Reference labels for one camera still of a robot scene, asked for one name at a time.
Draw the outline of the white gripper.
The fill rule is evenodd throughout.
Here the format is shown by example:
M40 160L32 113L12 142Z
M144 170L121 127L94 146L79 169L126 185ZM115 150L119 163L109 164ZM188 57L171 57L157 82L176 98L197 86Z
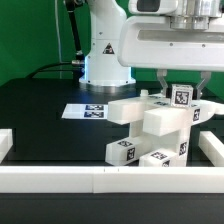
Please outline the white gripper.
M169 17L132 16L122 27L117 56L125 67L158 69L164 96L166 69L202 71L196 85L200 99L211 72L224 71L224 16L204 31L172 29Z

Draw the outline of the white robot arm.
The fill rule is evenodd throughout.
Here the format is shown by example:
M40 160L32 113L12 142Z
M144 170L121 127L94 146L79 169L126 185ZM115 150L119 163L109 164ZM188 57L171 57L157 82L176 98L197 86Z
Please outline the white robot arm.
M201 73L199 98L213 72L224 71L222 0L129 0L126 15L115 0L86 0L91 50L82 83L103 91L134 83L130 69L154 68L163 91L168 70Z

